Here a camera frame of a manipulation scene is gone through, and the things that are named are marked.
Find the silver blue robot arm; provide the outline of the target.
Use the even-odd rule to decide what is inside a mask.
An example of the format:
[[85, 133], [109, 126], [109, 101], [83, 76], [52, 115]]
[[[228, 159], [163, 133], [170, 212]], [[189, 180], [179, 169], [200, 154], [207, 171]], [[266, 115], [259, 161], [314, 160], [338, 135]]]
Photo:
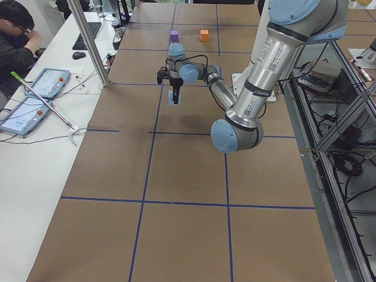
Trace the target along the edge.
[[267, 37], [239, 95], [226, 85], [214, 65], [186, 57], [180, 43], [169, 46], [167, 65], [157, 72], [158, 83], [167, 79], [172, 86], [170, 101], [175, 105], [185, 82], [206, 82], [225, 111], [210, 131], [214, 146], [223, 153], [251, 149], [261, 142], [263, 127], [258, 113], [298, 47], [336, 41], [345, 34], [347, 1], [270, 1], [267, 9]]

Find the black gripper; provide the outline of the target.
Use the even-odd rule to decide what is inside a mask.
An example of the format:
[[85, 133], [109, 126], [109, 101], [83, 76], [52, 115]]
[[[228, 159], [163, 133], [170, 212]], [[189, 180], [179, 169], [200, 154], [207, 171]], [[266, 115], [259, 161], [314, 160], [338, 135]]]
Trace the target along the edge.
[[179, 91], [180, 91], [180, 87], [182, 86], [182, 79], [170, 78], [170, 86], [173, 87], [173, 92], [172, 92], [173, 104], [178, 105], [179, 104]]

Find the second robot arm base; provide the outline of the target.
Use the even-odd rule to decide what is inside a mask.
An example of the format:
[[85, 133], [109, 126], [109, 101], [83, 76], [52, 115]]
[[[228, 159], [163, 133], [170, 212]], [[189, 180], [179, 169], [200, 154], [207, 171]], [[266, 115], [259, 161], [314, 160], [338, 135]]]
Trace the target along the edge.
[[349, 48], [348, 51], [352, 56], [350, 62], [358, 73], [365, 81], [372, 81], [372, 77], [367, 73], [366, 69], [375, 69], [375, 39], [365, 49]]

